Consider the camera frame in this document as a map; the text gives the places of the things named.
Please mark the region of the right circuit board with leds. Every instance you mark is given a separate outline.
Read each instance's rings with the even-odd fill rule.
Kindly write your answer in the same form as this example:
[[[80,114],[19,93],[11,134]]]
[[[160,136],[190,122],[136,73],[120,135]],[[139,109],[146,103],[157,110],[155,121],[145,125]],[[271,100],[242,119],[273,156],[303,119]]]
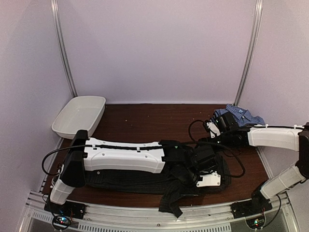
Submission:
[[[252,229],[252,230],[258,230],[261,229],[264,224],[265,224],[265,219],[264,218],[250,218],[246,220],[247,226]]]

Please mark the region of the black pinstriped long sleeve shirt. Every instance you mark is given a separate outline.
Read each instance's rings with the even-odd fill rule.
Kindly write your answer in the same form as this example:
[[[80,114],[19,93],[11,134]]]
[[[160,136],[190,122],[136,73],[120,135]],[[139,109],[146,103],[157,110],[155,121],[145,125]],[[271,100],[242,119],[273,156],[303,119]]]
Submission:
[[[186,145],[163,148],[164,167],[154,174],[131,170],[98,170],[85,173],[86,184],[120,192],[161,194],[160,212],[180,217],[178,200],[184,196],[199,196],[225,190],[231,183],[226,160],[209,146],[192,148]],[[220,185],[197,187],[205,174],[216,172]]]

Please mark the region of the circuit board with leds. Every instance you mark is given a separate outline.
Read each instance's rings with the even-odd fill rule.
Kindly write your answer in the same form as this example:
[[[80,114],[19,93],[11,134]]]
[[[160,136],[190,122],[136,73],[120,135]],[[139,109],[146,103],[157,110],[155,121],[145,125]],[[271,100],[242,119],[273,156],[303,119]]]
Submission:
[[[265,219],[264,218],[250,218],[246,220],[247,226],[252,229],[252,230],[258,230],[261,229],[264,224],[265,224]]]
[[[66,216],[55,216],[52,219],[52,226],[56,230],[65,230],[71,225],[71,220]]]

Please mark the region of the white plastic basin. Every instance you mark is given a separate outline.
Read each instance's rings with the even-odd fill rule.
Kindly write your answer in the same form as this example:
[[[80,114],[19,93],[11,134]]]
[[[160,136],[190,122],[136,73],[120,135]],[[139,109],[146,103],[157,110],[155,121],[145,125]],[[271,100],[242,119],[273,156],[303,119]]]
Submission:
[[[106,99],[100,96],[79,96],[71,99],[51,125],[53,132],[65,139],[73,139],[78,130],[88,136],[95,132],[105,111]]]

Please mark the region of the front aluminium rail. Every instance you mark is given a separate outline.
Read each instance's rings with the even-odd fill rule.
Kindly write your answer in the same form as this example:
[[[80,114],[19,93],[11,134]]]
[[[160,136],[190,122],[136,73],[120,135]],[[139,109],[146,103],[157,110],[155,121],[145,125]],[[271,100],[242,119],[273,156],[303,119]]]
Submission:
[[[264,232],[298,232],[292,204],[286,193],[271,200],[272,209],[263,214],[234,217],[231,203],[182,207],[176,218],[157,208],[117,207],[86,203],[84,217],[74,218],[69,232],[251,232],[249,223],[264,218]]]

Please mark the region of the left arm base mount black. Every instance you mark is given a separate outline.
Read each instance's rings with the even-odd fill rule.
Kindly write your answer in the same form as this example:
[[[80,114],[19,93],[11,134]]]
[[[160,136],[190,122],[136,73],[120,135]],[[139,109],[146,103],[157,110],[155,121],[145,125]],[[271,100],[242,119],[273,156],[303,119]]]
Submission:
[[[44,210],[50,212],[53,216],[66,216],[68,218],[83,219],[86,205],[72,201],[65,201],[59,205],[50,201],[50,195],[47,196]]]

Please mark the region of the aluminium frame post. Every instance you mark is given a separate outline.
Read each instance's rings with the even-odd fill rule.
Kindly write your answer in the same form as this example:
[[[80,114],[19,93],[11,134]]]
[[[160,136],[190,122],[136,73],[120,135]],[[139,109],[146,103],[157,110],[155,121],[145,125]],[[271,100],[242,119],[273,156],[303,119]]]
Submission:
[[[57,37],[57,42],[59,46],[61,61],[62,61],[64,72],[65,72],[65,77],[68,82],[70,93],[72,97],[75,98],[78,96],[78,94],[77,94],[77,89],[76,89],[76,86],[75,86],[75,83],[72,77],[69,59],[68,59],[67,51],[65,48],[65,41],[64,41],[62,27],[61,27],[60,13],[59,13],[59,7],[58,7],[57,0],[51,0],[51,10],[52,10],[52,15],[54,19],[56,37]]]
[[[251,29],[251,35],[249,39],[249,45],[247,50],[247,55],[239,83],[239,87],[236,93],[236,97],[234,100],[234,105],[239,105],[241,96],[245,89],[245,84],[249,75],[250,66],[253,60],[254,56],[254,50],[256,47],[259,31],[260,31],[260,25],[262,20],[262,14],[263,14],[263,1],[262,0],[256,0],[255,1],[255,8],[253,13],[253,23],[252,23],[252,29]]]

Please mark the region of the left aluminium frame post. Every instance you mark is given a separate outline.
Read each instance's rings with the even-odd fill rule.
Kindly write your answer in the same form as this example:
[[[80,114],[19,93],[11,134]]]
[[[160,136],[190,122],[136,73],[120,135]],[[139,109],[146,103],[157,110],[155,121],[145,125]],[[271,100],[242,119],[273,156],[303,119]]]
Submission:
[[[57,0],[51,0],[51,10],[52,10],[52,15],[54,19],[56,37],[57,37],[57,42],[59,46],[61,61],[62,61],[64,72],[65,72],[65,77],[68,82],[70,93],[72,97],[75,98],[78,96],[78,94],[77,94],[77,89],[76,89],[76,86],[75,86],[75,83],[72,77],[69,59],[68,59],[67,51],[65,48],[65,41],[64,41],[62,27],[61,27],[60,13],[59,13],[59,7],[58,7]]]

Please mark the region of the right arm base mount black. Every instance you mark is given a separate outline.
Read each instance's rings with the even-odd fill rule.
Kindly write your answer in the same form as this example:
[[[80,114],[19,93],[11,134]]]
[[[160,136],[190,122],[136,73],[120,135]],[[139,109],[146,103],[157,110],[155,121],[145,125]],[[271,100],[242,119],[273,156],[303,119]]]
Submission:
[[[262,214],[272,209],[269,199],[266,199],[259,191],[252,194],[250,200],[235,202],[230,205],[233,217],[235,219]]]

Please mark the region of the left circuit board with leds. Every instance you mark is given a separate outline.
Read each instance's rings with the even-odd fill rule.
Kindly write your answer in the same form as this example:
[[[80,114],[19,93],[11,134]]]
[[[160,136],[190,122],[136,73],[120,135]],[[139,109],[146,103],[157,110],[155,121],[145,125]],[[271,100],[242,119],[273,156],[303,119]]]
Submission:
[[[71,225],[71,220],[66,216],[55,216],[52,219],[52,226],[56,230],[65,230]]]

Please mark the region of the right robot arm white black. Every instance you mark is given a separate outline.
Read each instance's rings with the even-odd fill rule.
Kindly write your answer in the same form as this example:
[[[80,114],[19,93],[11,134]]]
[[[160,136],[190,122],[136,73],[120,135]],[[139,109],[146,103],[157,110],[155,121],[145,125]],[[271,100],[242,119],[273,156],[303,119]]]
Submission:
[[[309,178],[309,126],[269,126],[256,123],[238,123],[230,112],[215,116],[205,123],[210,136],[198,142],[209,142],[218,147],[267,146],[298,152],[298,161],[276,177],[261,184],[248,201],[248,210],[258,213],[266,200],[303,183]]]

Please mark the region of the right aluminium frame post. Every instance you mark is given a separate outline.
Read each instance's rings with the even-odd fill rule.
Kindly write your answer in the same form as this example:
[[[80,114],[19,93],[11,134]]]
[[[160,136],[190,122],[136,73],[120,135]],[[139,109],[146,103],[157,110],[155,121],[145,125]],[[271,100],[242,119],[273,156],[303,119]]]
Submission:
[[[251,29],[251,35],[249,39],[249,45],[247,50],[247,55],[239,83],[239,87],[236,93],[236,97],[234,100],[234,105],[239,105],[241,96],[245,89],[245,84],[249,75],[250,66],[253,60],[254,56],[254,50],[256,47],[259,31],[260,31],[260,25],[262,20],[262,14],[263,14],[263,1],[262,0],[256,0],[255,1],[255,8],[253,13],[253,23],[252,23],[252,29]]]

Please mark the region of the blue checked shirt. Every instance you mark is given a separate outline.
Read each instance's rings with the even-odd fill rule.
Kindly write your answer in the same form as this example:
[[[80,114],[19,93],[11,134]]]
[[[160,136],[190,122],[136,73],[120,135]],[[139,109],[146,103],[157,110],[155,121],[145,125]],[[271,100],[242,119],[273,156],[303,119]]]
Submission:
[[[214,122],[214,119],[216,117],[221,116],[228,112],[230,112],[233,115],[235,121],[238,123],[240,127],[249,124],[265,125],[264,120],[260,116],[252,116],[249,110],[230,104],[227,104],[224,109],[216,109],[214,111],[213,117],[211,118],[211,122]]]

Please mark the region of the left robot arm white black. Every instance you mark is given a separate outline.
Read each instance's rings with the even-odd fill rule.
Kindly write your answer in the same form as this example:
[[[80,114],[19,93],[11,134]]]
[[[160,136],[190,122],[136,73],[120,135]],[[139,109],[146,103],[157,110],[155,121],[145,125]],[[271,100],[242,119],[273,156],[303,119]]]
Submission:
[[[162,140],[118,143],[88,137],[79,130],[68,149],[50,195],[50,206],[60,215],[70,207],[66,199],[86,185],[116,191],[162,194],[173,182],[189,192],[218,187],[215,154],[207,145],[198,150],[187,144]]]

